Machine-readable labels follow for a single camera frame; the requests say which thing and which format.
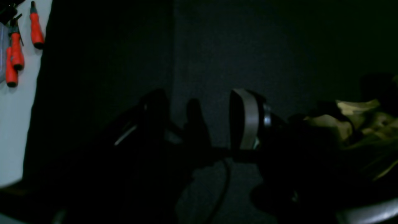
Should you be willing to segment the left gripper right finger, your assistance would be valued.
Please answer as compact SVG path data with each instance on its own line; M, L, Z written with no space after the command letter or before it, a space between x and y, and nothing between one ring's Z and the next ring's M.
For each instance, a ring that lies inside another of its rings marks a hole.
M332 103L284 122L264 97L244 88L231 91L231 148L238 159L258 166L265 184L253 200L289 224L396 224L397 178L342 176L309 149L304 119Z

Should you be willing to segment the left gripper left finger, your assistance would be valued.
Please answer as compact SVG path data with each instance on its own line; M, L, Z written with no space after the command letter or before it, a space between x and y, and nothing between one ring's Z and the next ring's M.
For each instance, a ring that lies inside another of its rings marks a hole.
M41 223L167 223L168 117L165 91L151 91L89 145L43 169L47 180L32 195Z

